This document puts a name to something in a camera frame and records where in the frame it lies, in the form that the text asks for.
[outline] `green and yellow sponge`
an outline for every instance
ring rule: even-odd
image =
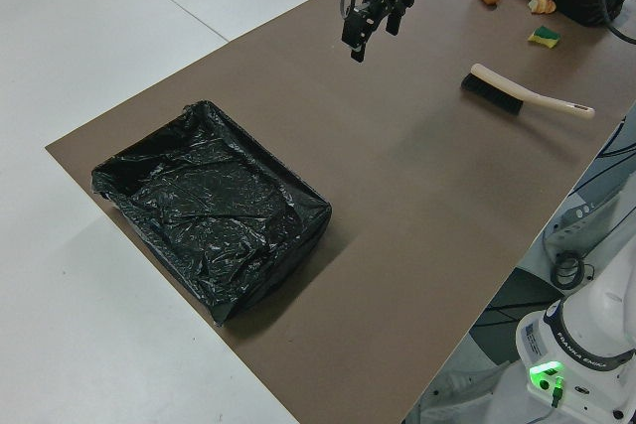
[[[552,49],[560,40],[560,35],[541,25],[528,37],[528,40]]]

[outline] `wooden brush handle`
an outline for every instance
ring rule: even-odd
[[[473,65],[470,72],[487,83],[492,84],[496,88],[501,89],[503,92],[510,94],[511,96],[515,96],[524,102],[553,109],[554,111],[560,111],[561,113],[571,114],[572,116],[577,116],[583,119],[591,119],[594,117],[595,111],[589,106],[570,103],[569,101],[550,98],[549,96],[543,96],[542,94],[535,93],[534,91],[524,88],[520,84],[517,84],[492,70],[488,70],[481,64]]]

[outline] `brown mat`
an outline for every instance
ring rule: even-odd
[[[636,49],[561,15],[533,17],[528,0],[494,11],[417,0],[399,36],[376,33],[358,65],[339,41],[338,1],[301,5],[48,150],[89,191],[92,167],[184,105],[219,105],[334,214],[304,267],[215,331],[303,424],[392,424],[631,106]],[[562,33],[553,51],[526,42],[541,23]],[[512,117],[460,90],[476,62],[597,117],[531,106]]]

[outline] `brush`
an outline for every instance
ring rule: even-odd
[[[470,73],[461,82],[461,86],[483,96],[491,103],[512,114],[519,114],[524,102],[583,119],[591,119],[595,113],[594,109],[588,106],[550,98],[530,91],[480,64],[472,66]]]

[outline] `bin lined with black bag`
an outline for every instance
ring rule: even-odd
[[[92,171],[217,325],[265,297],[324,232],[331,206],[209,101]]]

